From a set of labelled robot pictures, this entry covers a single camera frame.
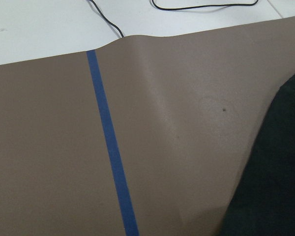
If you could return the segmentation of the black graphic t-shirt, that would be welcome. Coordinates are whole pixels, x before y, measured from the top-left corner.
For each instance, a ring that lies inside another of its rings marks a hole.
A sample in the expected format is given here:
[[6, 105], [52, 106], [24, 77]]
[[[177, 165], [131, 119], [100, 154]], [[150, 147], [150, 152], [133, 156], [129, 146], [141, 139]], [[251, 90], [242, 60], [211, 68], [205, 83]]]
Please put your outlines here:
[[219, 233], [295, 236], [295, 74], [268, 108]]

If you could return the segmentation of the brown paper table cover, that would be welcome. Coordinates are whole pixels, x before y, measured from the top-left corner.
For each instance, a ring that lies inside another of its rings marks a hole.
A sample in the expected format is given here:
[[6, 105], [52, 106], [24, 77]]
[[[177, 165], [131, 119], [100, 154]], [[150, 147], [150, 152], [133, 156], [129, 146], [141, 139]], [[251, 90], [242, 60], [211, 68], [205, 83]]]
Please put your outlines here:
[[0, 65], [0, 236], [220, 236], [295, 17]]

